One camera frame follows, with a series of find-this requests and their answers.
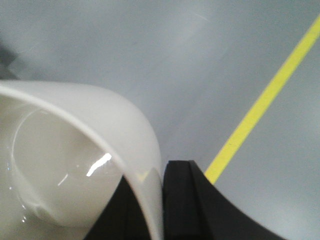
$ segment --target yellow line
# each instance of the yellow line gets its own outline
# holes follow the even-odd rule
[[[288,79],[315,44],[319,38],[319,35],[320,14],[315,19],[308,31],[304,34],[292,53],[285,60],[283,65],[256,100],[254,105],[244,116],[229,139],[225,142],[224,146],[216,155],[208,169],[205,171],[205,176],[212,184],[215,184],[215,182],[218,180],[219,176],[224,171],[232,157],[236,154],[240,146],[243,144],[261,117],[267,111],[271,103],[277,97],[278,93],[285,86]]]

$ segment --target gray floor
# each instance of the gray floor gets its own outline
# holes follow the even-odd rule
[[[24,80],[120,93],[163,165],[205,170],[319,13],[318,0],[2,1],[0,57]],[[319,53],[318,41],[216,184],[289,240],[320,238]]]

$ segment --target epoxy floor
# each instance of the epoxy floor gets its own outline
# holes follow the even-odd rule
[[[168,160],[203,171],[320,13],[318,0],[0,3],[0,59],[23,80],[111,89]],[[320,238],[320,42],[216,183],[288,240]]]

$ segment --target white ceramic mug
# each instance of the white ceramic mug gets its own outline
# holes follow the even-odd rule
[[[0,130],[1,239],[82,239],[122,175],[151,238],[163,238],[159,145],[125,98],[84,84],[2,81]]]

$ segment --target black plastic part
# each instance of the black plastic part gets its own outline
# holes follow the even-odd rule
[[[139,203],[124,177],[84,240],[151,240]]]
[[[163,186],[166,240],[284,240],[237,209],[194,161],[170,161]]]

